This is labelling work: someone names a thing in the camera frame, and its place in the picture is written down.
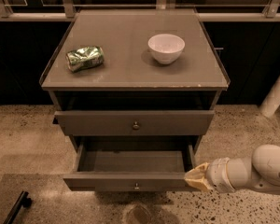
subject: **crumpled can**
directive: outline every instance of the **crumpled can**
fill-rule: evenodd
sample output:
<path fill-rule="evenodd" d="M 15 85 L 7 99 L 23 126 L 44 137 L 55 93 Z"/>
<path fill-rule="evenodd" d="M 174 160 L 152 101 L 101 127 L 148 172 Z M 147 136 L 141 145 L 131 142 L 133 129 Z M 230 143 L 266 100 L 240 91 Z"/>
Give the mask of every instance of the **crumpled can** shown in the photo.
<path fill-rule="evenodd" d="M 104 53 L 100 47 L 86 47 L 66 53 L 68 68 L 72 72 L 96 67 L 104 63 Z"/>

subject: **closed drawer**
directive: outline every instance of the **closed drawer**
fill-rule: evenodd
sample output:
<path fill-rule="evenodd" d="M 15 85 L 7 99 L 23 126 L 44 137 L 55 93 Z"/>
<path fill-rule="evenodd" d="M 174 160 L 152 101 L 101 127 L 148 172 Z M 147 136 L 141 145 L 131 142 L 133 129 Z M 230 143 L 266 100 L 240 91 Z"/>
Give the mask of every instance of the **closed drawer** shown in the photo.
<path fill-rule="evenodd" d="M 186 137 L 92 137 L 63 179 L 71 190 L 193 191 L 184 180 L 193 163 Z"/>
<path fill-rule="evenodd" d="M 65 135 L 203 135 L 214 111 L 57 111 Z"/>

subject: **floor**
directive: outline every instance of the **floor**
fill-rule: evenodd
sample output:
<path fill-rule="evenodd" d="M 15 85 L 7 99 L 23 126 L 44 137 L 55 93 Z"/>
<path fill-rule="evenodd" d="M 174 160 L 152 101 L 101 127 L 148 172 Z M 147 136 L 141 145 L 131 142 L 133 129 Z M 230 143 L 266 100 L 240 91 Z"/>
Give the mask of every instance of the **floor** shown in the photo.
<path fill-rule="evenodd" d="M 271 119 L 255 105 L 218 105 L 196 153 L 198 164 L 280 146 L 280 107 Z M 22 190 L 33 203 L 14 223 L 280 223 L 280 196 L 239 190 L 73 192 L 63 182 L 75 161 L 69 139 L 52 124 L 52 105 L 0 106 L 0 223 Z"/>

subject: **white cylinder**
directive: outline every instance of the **white cylinder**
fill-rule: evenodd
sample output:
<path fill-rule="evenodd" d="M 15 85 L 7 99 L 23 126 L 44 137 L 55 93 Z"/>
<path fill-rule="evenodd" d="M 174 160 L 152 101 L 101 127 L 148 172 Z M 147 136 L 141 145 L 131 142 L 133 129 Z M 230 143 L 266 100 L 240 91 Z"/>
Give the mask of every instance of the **white cylinder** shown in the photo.
<path fill-rule="evenodd" d="M 280 77 L 271 88 L 271 91 L 260 106 L 260 112 L 266 117 L 271 117 L 280 106 Z"/>

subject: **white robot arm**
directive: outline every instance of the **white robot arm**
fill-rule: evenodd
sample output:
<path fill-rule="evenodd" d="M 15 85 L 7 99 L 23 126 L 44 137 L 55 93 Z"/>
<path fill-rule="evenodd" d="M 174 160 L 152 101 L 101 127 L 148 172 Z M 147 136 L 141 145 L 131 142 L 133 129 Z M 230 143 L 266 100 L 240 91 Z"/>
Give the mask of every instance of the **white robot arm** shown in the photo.
<path fill-rule="evenodd" d="M 187 183 L 200 190 L 221 193 L 238 189 L 280 195 L 280 147 L 263 145 L 252 158 L 217 159 L 185 174 Z"/>

